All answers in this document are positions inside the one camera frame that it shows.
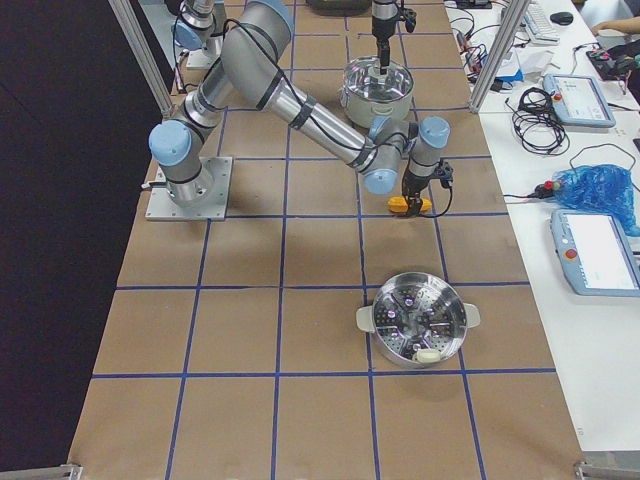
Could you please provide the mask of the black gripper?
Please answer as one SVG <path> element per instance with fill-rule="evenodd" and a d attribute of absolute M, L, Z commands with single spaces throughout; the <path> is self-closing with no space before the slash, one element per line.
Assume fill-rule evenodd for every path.
<path fill-rule="evenodd" d="M 372 34 L 376 39 L 377 56 L 381 68 L 390 65 L 390 39 L 395 34 L 397 19 L 373 19 Z"/>
<path fill-rule="evenodd" d="M 436 167 L 434 171 L 427 174 L 415 174 L 411 170 L 406 170 L 402 179 L 402 195 L 404 210 L 403 217 L 417 217 L 421 215 L 423 199 L 420 193 L 428 187 L 432 180 L 439 180 L 441 187 L 451 189 L 453 184 L 452 167 Z"/>

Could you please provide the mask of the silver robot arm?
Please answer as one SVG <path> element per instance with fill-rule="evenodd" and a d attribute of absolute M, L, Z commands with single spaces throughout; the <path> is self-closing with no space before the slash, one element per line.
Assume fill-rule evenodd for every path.
<path fill-rule="evenodd" d="M 207 207 L 214 208 L 214 219 L 226 213 L 230 163 L 204 159 L 200 152 L 232 92 L 343 161 L 362 176 L 370 193 L 386 195 L 399 185 L 406 217 L 422 216 L 422 192 L 432 181 L 452 190 L 453 169 L 442 157 L 450 134 L 446 120 L 428 117 L 416 123 L 379 116 L 363 135 L 294 85 L 279 65 L 294 36 L 293 17 L 282 2 L 248 2 L 219 34 L 221 52 L 210 71 L 148 138 L 163 175 L 164 197 L 189 219 L 203 218 Z"/>
<path fill-rule="evenodd" d="M 372 34 L 376 40 L 379 69 L 381 74 L 386 74 L 390 65 L 390 39 L 400 20 L 400 10 L 395 1 L 373 0 L 371 14 Z"/>

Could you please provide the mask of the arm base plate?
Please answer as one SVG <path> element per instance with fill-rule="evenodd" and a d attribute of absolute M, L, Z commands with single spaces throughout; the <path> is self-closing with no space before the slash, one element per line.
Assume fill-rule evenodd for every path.
<path fill-rule="evenodd" d="M 190 51 L 186 61 L 186 68 L 190 70 L 207 70 L 219 58 L 219 49 L 215 46 Z"/>
<path fill-rule="evenodd" d="M 146 219 L 150 221 L 224 221 L 232 157 L 201 157 L 199 176 L 185 184 L 169 182 L 158 168 L 153 181 L 141 188 L 150 192 Z"/>

